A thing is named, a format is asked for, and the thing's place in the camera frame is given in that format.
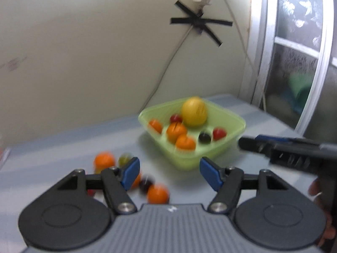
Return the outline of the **person hand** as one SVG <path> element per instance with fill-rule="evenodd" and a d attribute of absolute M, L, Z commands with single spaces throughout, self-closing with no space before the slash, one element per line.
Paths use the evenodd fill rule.
<path fill-rule="evenodd" d="M 316 178 L 308 188 L 308 195 L 314 197 L 314 203 L 319 206 L 325 213 L 327 218 L 325 231 L 318 243 L 319 247 L 322 247 L 327 240 L 333 240 L 336 236 L 336 229 L 332 225 L 332 216 L 327 207 L 322 202 L 322 189 L 320 187 L 319 178 Z"/>

